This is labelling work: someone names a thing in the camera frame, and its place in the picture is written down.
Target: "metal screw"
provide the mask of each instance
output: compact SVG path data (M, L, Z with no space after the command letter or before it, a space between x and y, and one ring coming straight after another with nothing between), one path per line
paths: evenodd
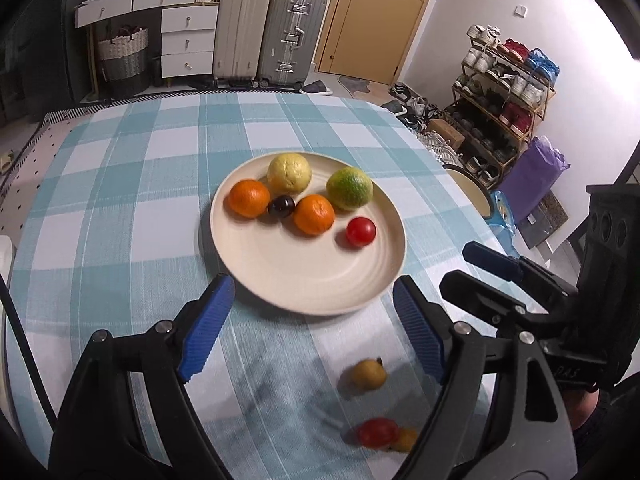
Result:
M107 332L106 330L96 330L94 334L91 336L91 341L94 341L96 343L101 343L102 341L107 339L108 335L109 335L109 332Z
M158 321L156 323L155 329L159 334L166 334L171 332L171 329L174 327L174 324L168 319L163 319L162 321Z
M471 334L471 327L469 326L469 323L465 323L464 321L454 323L453 330L462 335Z
M536 338L533 337L533 334L531 332L520 332L518 334L518 337L520 338L520 341L522 341L524 344L527 344L527 345L530 345L536 340Z

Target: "white wall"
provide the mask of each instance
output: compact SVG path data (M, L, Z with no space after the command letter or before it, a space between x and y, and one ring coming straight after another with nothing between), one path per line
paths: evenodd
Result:
M524 19L513 15L518 4L529 7ZM561 68L558 94L536 129L572 165L552 187L569 215L549 238L555 250L588 214L584 187L612 183L640 140L640 63L594 0L436 0L404 82L450 104L472 23L497 25L503 41L540 47Z

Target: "red shoe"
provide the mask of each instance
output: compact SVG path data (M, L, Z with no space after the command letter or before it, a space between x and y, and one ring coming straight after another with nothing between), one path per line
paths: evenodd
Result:
M509 38L505 43L498 43L495 49L503 54L508 54L515 44L516 42Z
M507 126L510 126L511 123L513 123L513 121L515 121L518 118L518 108L519 106L515 103L505 104L504 108L502 109L502 113L500 114L498 119L500 119L500 122L502 124L506 124Z
M519 62L524 63L529 57L529 49L521 43L514 41L509 49L509 55L513 59L517 59Z
M529 133L529 129L531 128L532 117L531 114L525 110L524 108L514 105L517 110L516 118L513 120L513 124L511 125L511 131L515 133L519 137L524 137Z

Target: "suitcase handle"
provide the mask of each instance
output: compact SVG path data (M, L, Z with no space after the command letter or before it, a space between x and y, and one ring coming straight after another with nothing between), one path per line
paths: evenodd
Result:
M296 27L296 32L298 33L298 42L296 46L291 47L291 49L300 48L302 46L302 41L305 39L305 31L299 27Z

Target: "red tomato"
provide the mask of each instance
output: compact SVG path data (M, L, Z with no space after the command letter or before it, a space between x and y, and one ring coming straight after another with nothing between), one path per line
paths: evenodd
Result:
M372 418L358 428L358 440L369 449L388 447L399 435L400 428L389 418Z
M347 240L356 247L369 245L376 237L376 225L364 216L356 216L347 224Z

